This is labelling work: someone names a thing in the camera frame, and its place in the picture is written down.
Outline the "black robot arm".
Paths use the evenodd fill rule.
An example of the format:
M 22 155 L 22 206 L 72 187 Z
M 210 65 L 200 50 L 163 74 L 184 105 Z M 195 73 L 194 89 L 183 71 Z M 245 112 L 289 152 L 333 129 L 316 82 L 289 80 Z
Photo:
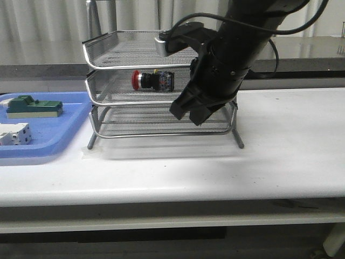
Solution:
M 181 25 L 160 35 L 167 54 L 186 47 L 198 56 L 191 62 L 190 80 L 170 106 L 178 120 L 186 113 L 201 125 L 232 101 L 240 85 L 277 27 L 307 1 L 230 1 L 225 21 L 218 31 L 202 25 Z

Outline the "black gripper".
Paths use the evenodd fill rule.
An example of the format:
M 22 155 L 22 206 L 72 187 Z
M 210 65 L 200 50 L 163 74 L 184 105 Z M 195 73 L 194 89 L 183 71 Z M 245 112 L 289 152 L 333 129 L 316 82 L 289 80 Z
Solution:
M 197 61 L 191 64 L 190 81 L 171 104 L 170 113 L 181 120 L 189 112 L 189 119 L 201 125 L 235 98 L 251 66 L 252 46 L 212 40 L 202 44 Z

